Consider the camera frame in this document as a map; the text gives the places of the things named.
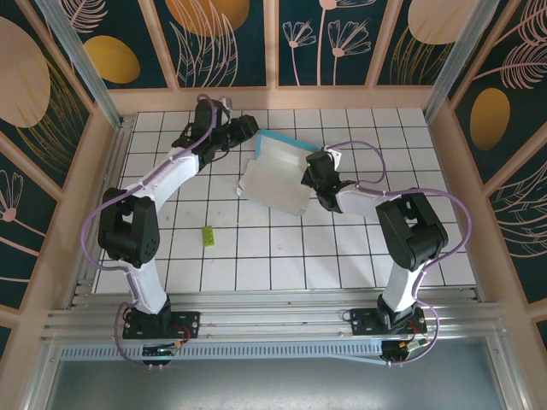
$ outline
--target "white tile floor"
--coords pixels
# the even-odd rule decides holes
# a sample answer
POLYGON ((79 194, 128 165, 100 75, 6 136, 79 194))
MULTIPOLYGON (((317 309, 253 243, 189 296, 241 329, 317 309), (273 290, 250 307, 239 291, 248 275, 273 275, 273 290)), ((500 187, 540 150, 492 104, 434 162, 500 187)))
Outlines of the white tile floor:
MULTIPOLYGON (((323 146, 361 140, 380 147, 387 164, 386 190, 413 186, 445 190, 432 140, 419 109, 251 110, 261 128, 323 146)), ((157 164, 193 113, 141 113, 126 157, 121 186, 157 164)), ((327 212, 315 200, 302 217, 238 199, 236 186, 255 141, 204 168, 173 194, 159 213, 157 266, 170 293, 219 290, 294 290, 384 287, 391 271, 379 223, 327 212), (215 246, 203 248, 201 228, 213 226, 215 246)), ((370 149, 344 149, 344 179, 377 179, 381 164, 370 149)), ((441 196, 430 201, 449 233, 452 249, 462 237, 454 209, 441 196)), ((473 285, 460 253, 426 276, 424 285, 473 285)), ((97 293, 128 291, 120 272, 99 272, 97 293)))

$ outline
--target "floral wall panel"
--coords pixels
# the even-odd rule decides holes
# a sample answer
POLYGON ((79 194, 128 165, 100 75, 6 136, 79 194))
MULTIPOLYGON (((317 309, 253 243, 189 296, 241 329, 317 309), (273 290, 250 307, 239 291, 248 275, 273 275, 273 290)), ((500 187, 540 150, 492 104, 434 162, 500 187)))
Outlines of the floral wall panel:
POLYGON ((279 85, 364 85, 386 0, 279 2, 279 85))
POLYGON ((266 85, 262 0, 155 0, 182 88, 266 85))
POLYGON ((523 0, 456 107, 483 182, 547 121, 547 2, 523 0))
POLYGON ((485 30, 480 35, 480 39, 477 42, 477 45, 475 45, 473 52, 469 56, 465 67, 457 76, 456 81, 454 82, 454 85, 452 85, 452 88, 450 88, 450 91, 448 93, 448 98, 452 99, 454 94, 456 94, 456 91, 458 90, 458 88, 460 88, 460 84, 462 83, 463 79, 468 73, 469 66, 471 66, 471 64, 473 64, 473 62, 476 60, 477 55, 482 49, 482 46, 485 44, 485 41, 490 35, 492 28, 494 28, 494 26, 496 25, 497 20, 499 19, 499 16, 502 14, 503 10, 505 9, 505 6, 507 6, 508 1, 509 0, 499 0, 499 3, 497 4, 497 7, 496 7, 496 11, 494 12, 494 16, 490 19, 490 22, 487 24, 485 30))
POLYGON ((0 38, 0 134, 63 186, 89 112, 15 2, 0 38))
POLYGON ((109 89, 167 87, 137 0, 59 3, 109 89))
POLYGON ((0 154, 0 305, 19 309, 56 201, 0 154))
POLYGON ((539 336, 544 343, 545 350, 547 350, 547 320, 537 322, 539 336))
POLYGON ((432 85, 477 0, 403 0, 378 85, 432 85))
POLYGON ((490 196, 529 303, 547 297, 547 145, 490 196))
POLYGON ((0 363, 2 363, 3 352, 8 344, 9 333, 11 333, 11 329, 0 326, 0 363))

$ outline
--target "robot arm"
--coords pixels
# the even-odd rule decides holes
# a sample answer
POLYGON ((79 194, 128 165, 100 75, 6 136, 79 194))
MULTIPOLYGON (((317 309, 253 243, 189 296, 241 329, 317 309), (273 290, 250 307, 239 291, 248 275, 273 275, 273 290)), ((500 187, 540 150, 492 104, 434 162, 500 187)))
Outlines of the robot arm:
POLYGON ((167 294, 160 284, 155 255, 160 246, 157 214, 165 201, 188 179, 214 161, 217 151, 227 152, 258 132, 253 117, 244 115, 230 121, 229 100, 214 101, 217 116, 211 119, 209 102, 201 100, 195 120, 173 143, 163 161, 124 190, 110 188, 103 196, 106 202, 135 187, 142 186, 132 196, 101 212, 98 242, 109 257, 128 267, 127 280, 132 292, 134 309, 144 315, 158 315, 169 310, 167 294), (185 155, 179 154, 200 139, 211 120, 215 129, 210 138, 185 155), (154 178, 144 186, 150 175, 154 178))
POLYGON ((422 267, 438 257, 448 235, 424 194, 386 196, 359 190, 356 181, 341 181, 335 170, 340 155, 332 149, 309 155, 302 183, 315 190, 328 211, 379 221, 395 263, 377 314, 388 331, 396 331, 413 316, 416 279, 422 267))

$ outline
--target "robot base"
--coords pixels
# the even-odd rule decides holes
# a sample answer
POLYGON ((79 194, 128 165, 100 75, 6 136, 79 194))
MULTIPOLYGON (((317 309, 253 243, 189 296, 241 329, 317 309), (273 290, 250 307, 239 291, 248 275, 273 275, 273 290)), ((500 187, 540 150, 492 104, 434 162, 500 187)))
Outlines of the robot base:
POLYGON ((351 309, 349 314, 350 318, 347 321, 351 323, 353 336, 412 335, 415 330, 409 325, 409 322, 416 327, 416 332, 427 333, 424 312, 419 307, 414 309, 412 316, 404 320, 402 325, 391 330, 386 329, 384 323, 379 320, 377 308, 351 309))
POLYGON ((171 312, 168 299, 158 314, 142 313, 135 308, 126 311, 122 337, 127 340, 195 339, 199 319, 199 312, 171 312))

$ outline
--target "small green object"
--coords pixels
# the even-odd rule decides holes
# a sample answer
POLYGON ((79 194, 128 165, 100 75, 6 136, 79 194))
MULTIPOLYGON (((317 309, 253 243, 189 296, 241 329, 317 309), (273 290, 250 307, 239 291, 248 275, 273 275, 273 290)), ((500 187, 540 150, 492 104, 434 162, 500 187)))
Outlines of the small green object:
POLYGON ((204 226, 202 228, 203 246, 215 246, 215 235, 213 235, 213 226, 204 226))

